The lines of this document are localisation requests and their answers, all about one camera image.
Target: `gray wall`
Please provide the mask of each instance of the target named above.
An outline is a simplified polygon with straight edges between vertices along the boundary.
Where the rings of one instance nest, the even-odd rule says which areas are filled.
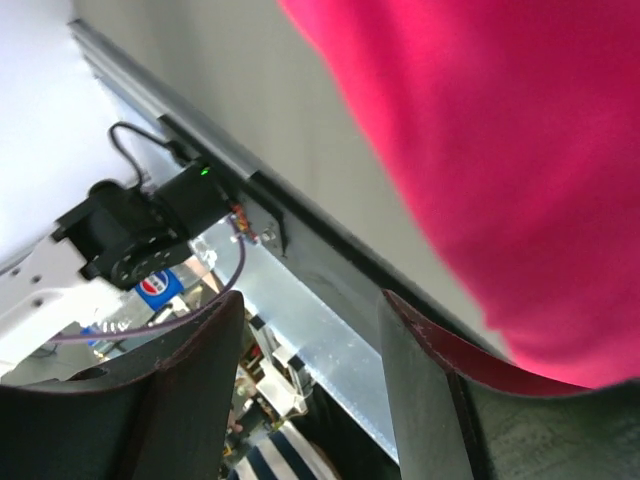
[[[77,0],[77,12],[472,328],[322,61],[275,0]],[[497,342],[491,336],[492,343]]]

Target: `black plastic part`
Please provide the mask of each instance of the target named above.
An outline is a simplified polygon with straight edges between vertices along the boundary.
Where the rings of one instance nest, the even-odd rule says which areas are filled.
[[[218,305],[70,381],[0,385],[0,478],[217,478],[244,327],[239,293]]]
[[[189,240],[229,212],[213,175],[193,164],[153,196],[112,181],[58,219],[53,239],[68,238],[87,263],[80,274],[129,290],[150,274],[184,262]]]
[[[229,213],[213,173],[206,167],[192,164],[158,188],[153,200],[182,230],[182,235],[194,238]]]

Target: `pink shirt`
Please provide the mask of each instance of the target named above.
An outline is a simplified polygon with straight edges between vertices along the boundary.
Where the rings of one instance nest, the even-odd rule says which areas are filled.
[[[282,0],[523,368],[640,374],[640,2]]]

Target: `purple cable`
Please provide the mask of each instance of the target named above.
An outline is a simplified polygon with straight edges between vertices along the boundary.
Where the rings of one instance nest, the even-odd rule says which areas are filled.
[[[233,228],[236,238],[238,239],[238,247],[240,248],[240,260],[238,260],[238,266],[236,267],[235,272],[233,272],[233,275],[231,276],[227,284],[224,287],[222,287],[220,289],[220,292],[218,292],[218,294],[214,298],[209,300],[206,304],[204,304],[197,310],[194,310],[193,312],[188,313],[183,317],[179,317],[165,323],[160,323],[158,325],[153,325],[151,327],[135,328],[133,330],[125,330],[123,332],[93,333],[90,335],[82,335],[82,334],[56,335],[47,343],[70,344],[70,343],[86,343],[86,342],[91,342],[96,340],[124,340],[127,338],[145,337],[154,332],[168,330],[171,328],[179,327],[180,325],[184,325],[185,323],[193,320],[198,315],[201,315],[202,313],[208,310],[211,310],[211,308],[213,308],[214,304],[220,299],[220,297],[222,297],[222,295],[224,295],[229,290],[231,290],[235,285],[235,283],[238,281],[238,278],[240,278],[240,275],[242,274],[242,270],[244,269],[244,264],[247,259],[246,247],[244,245],[244,242],[242,241],[242,237],[239,235],[240,231],[238,230],[238,227],[233,222],[233,220],[228,219],[228,222],[231,225],[231,228]]]

